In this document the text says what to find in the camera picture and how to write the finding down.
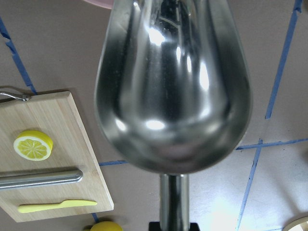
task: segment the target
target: tile floor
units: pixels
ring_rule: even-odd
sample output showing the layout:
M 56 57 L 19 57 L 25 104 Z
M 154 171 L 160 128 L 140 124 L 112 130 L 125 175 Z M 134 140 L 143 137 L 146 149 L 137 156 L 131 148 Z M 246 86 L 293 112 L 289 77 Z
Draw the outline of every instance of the tile floor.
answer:
M 198 222 L 201 231 L 282 230 L 293 219 L 308 215 L 308 141 L 295 141 L 308 138 L 308 1 L 303 1 L 298 14 L 272 117 L 267 120 L 294 0 L 229 3 L 250 70 L 253 114 L 240 144 L 244 149 L 191 174 L 191 221 Z M 93 114 L 94 83 L 109 16 L 110 10 L 81 0 L 0 0 L 0 17 L 36 90 L 72 92 L 99 162 L 122 160 L 101 135 Z M 29 92 L 1 37 L 0 87 Z M 248 146 L 259 139 L 264 144 Z M 257 147 L 262 148 L 254 170 Z M 149 221 L 159 219 L 158 175 L 130 164 L 101 169 L 115 209 L 96 214 L 98 220 L 114 220 L 125 231 L 144 231 Z M 251 174 L 252 183 L 247 184 Z M 0 209 L 0 231 L 82 231 L 94 223 L 92 214 L 15 223 Z

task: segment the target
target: yellow knife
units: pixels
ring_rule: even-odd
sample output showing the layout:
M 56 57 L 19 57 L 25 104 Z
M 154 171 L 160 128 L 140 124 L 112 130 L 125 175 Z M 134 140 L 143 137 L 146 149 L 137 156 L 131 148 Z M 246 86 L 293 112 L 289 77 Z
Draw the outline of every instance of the yellow knife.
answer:
M 88 205 L 97 205 L 97 202 L 88 201 L 88 200 L 66 200 L 58 204 L 20 205 L 18 207 L 18 212 L 32 213 L 32 212 L 43 211 L 43 210 L 48 210 L 48 209 L 68 208 L 68 207 L 88 206 Z

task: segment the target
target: yellow object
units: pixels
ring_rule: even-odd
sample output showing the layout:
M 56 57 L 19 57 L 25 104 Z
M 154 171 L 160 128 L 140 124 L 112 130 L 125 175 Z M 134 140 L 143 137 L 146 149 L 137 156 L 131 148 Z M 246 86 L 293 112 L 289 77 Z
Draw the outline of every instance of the yellow object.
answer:
M 41 131 L 26 130 L 14 141 L 15 151 L 27 160 L 45 160 L 52 150 L 52 139 Z
M 103 221 L 93 225 L 90 231 L 123 231 L 123 229 L 112 221 Z
M 55 208 L 68 208 L 68 207 L 87 206 L 87 205 L 97 205 L 97 202 L 88 200 L 66 200 L 59 204 L 20 205 L 18 207 L 18 212 L 32 213 Z

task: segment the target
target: pink object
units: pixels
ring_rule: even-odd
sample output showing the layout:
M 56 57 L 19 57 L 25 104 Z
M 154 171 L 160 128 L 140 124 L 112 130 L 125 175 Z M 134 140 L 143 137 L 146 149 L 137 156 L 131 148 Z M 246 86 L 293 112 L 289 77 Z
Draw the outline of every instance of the pink object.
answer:
M 114 4 L 114 0 L 84 0 L 84 1 L 107 9 L 111 9 Z

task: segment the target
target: lemon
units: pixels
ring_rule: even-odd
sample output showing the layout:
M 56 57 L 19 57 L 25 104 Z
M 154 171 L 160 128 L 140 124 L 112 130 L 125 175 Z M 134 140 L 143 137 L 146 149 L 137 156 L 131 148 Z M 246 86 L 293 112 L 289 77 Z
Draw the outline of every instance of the lemon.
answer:
M 112 221 L 103 221 L 93 225 L 90 231 L 123 231 L 123 229 Z
M 14 141 L 15 151 L 27 160 L 46 160 L 52 150 L 52 139 L 41 131 L 26 130 Z

